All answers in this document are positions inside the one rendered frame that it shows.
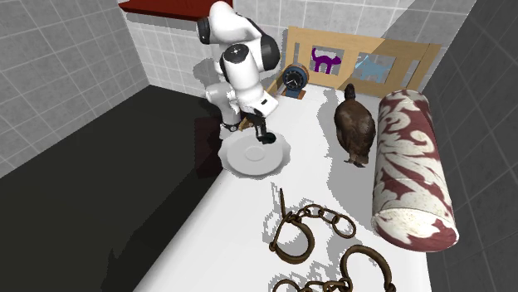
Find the white round plate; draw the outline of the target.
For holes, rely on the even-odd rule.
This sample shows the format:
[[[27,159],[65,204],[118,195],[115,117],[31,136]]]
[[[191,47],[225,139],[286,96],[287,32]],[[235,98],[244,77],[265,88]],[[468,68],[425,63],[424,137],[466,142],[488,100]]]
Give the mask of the white round plate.
[[[226,159],[235,171],[248,176],[263,176],[281,166],[284,158],[284,141],[278,138],[273,144],[263,144],[250,131],[235,132],[228,139]]]

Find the blue round alarm clock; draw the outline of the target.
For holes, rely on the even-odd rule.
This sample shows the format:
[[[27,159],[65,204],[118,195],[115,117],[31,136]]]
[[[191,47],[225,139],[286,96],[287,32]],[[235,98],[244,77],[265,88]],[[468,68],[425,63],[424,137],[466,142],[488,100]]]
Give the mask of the blue round alarm clock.
[[[301,64],[291,64],[285,68],[281,77],[286,87],[282,95],[301,100],[305,94],[304,87],[309,81],[309,71]]]

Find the brown bird figure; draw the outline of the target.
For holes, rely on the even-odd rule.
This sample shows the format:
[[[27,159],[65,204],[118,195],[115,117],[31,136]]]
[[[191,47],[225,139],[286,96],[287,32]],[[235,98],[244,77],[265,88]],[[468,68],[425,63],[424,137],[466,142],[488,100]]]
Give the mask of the brown bird figure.
[[[346,163],[364,168],[369,163],[370,149],[376,135],[375,122],[370,111],[356,100],[352,83],[345,87],[345,100],[334,114],[336,136],[340,146],[349,154]]]

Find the white bed with wooden headboard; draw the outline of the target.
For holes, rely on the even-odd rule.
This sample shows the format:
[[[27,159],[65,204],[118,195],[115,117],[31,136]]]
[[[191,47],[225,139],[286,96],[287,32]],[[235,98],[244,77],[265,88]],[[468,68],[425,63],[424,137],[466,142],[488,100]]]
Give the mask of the white bed with wooden headboard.
[[[337,75],[312,73],[303,99],[281,97],[267,123],[291,147],[290,162],[261,180],[223,171],[134,292],[271,292],[278,280],[328,280],[339,276],[340,257],[350,244],[319,218],[308,220],[316,245],[299,265],[269,250],[281,221],[279,202],[291,210],[317,203],[343,214],[340,229],[357,227],[352,242],[374,248],[388,261],[398,292],[432,292],[427,258],[378,236],[371,227],[375,166],[348,164],[335,137],[333,115],[344,98],[359,53],[391,55],[405,65],[426,46],[372,36],[291,27],[286,61],[310,62],[313,46],[342,50]]]

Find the red white patterned bolster pillow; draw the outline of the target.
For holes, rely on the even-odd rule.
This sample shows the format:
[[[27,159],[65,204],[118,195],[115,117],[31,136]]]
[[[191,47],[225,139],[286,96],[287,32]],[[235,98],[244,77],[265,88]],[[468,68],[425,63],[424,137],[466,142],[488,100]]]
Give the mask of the red white patterned bolster pillow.
[[[410,251],[444,251],[459,240],[428,99],[415,90],[379,103],[371,225]]]

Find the dark red wall shelf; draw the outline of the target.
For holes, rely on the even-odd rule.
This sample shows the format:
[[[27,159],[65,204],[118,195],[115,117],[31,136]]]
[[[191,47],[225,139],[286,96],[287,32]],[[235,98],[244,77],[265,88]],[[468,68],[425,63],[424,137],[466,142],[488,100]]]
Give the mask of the dark red wall shelf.
[[[232,0],[126,0],[119,3],[119,7],[136,14],[197,21],[207,17],[210,7],[217,1],[232,7]]]

